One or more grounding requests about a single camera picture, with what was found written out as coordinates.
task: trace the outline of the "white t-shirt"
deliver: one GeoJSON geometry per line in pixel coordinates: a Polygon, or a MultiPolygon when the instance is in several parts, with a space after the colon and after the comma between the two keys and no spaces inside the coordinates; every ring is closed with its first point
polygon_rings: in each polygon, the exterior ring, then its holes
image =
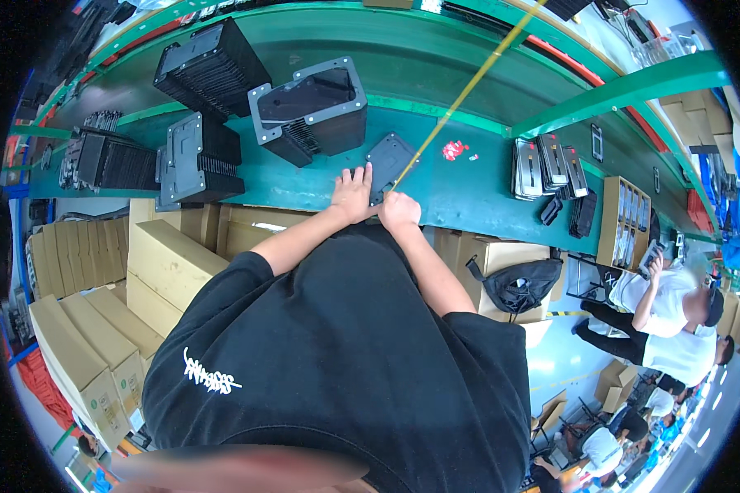
{"type": "MultiPolygon", "coordinates": [[[[641,332],[665,338],[677,335],[688,323],[682,311],[682,299],[696,286],[698,283],[691,272],[680,265],[661,272],[661,283],[652,301],[650,319],[641,332]]],[[[608,298],[613,304],[633,313],[649,287],[650,281],[640,275],[623,272],[608,298]]]]}
{"type": "Polygon", "coordinates": [[[641,366],[671,375],[687,387],[696,387],[715,364],[715,352],[714,329],[705,329],[702,335],[681,330],[671,338],[651,334],[644,346],[641,366]]]}
{"type": "Polygon", "coordinates": [[[674,409],[674,397],[666,390],[655,387],[644,407],[652,408],[654,417],[664,417],[674,409]]]}
{"type": "Polygon", "coordinates": [[[599,428],[592,433],[584,442],[581,451],[584,457],[590,458],[590,463],[582,469],[582,474],[590,474],[593,477],[609,474],[622,460],[622,447],[608,428],[599,428]]]}

